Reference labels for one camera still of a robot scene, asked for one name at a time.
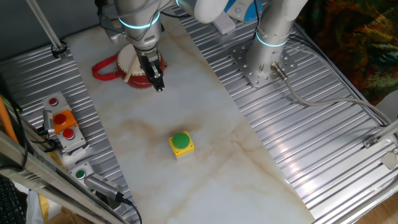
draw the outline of colorful fabric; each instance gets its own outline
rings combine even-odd
[[[297,22],[370,103],[398,90],[398,0],[309,0]]]

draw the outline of green button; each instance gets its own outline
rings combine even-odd
[[[173,145],[177,149],[185,149],[189,146],[189,136],[185,133],[178,133],[173,137]]]
[[[86,173],[84,172],[84,171],[82,171],[82,170],[79,170],[77,173],[76,173],[76,177],[77,178],[83,178],[84,176],[86,175]]]

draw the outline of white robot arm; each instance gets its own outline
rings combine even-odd
[[[102,24],[111,26],[107,34],[111,41],[117,41],[116,35],[123,33],[136,50],[141,68],[156,91],[164,89],[163,71],[160,67],[160,53],[157,42],[162,32],[160,12],[169,6],[178,4],[199,22],[209,23],[224,10],[228,0],[114,0],[117,17],[103,16],[102,9],[106,0],[96,0],[98,14]],[[112,26],[110,19],[119,19],[121,30]]]
[[[248,67],[256,77],[268,76],[272,63],[279,63],[284,44],[293,24],[308,0],[273,0],[263,12],[252,47],[246,55]],[[123,33],[134,46],[147,79],[156,91],[164,89],[163,71],[160,69],[160,53],[157,41],[161,34],[160,12],[178,4],[201,23],[213,22],[223,12],[228,0],[114,0],[118,15],[104,17],[102,8],[107,0],[96,0],[98,14],[107,26],[110,19],[119,19],[122,30],[107,30],[109,38]]]

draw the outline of red button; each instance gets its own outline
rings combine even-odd
[[[51,106],[56,106],[58,104],[58,100],[56,98],[51,98],[49,103]]]
[[[64,114],[58,114],[54,117],[55,124],[65,124],[67,122],[67,117]]]
[[[62,135],[66,139],[71,140],[71,139],[73,139],[73,137],[75,137],[75,132],[72,129],[67,128],[67,129],[63,130]]]

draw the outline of aluminum slat panel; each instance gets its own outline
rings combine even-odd
[[[43,123],[42,100],[61,91],[71,106],[76,121],[87,143],[89,151],[77,164],[89,162],[94,172],[123,187],[123,192],[132,200],[129,187],[106,137],[100,118],[83,83],[76,63],[67,50],[68,60],[53,57],[50,46],[0,62],[0,73],[13,98],[22,107],[22,115],[36,128]],[[121,205],[115,211],[126,221],[137,220],[135,211]]]
[[[173,10],[183,13],[177,6]],[[362,106],[344,102],[307,107],[297,103],[280,80],[258,89],[251,86],[230,52],[253,38],[256,21],[236,21],[236,29],[227,35],[221,35],[214,25],[192,18],[181,22],[286,180],[317,219],[315,223],[333,223],[397,175],[397,170],[389,170],[379,161],[386,151],[397,147],[395,144],[371,150],[363,146],[362,142],[381,128]],[[358,98],[358,92],[341,74],[329,69],[315,54],[302,52],[306,49],[297,40],[291,39],[287,45],[298,49],[286,48],[297,64],[288,76],[303,99]]]

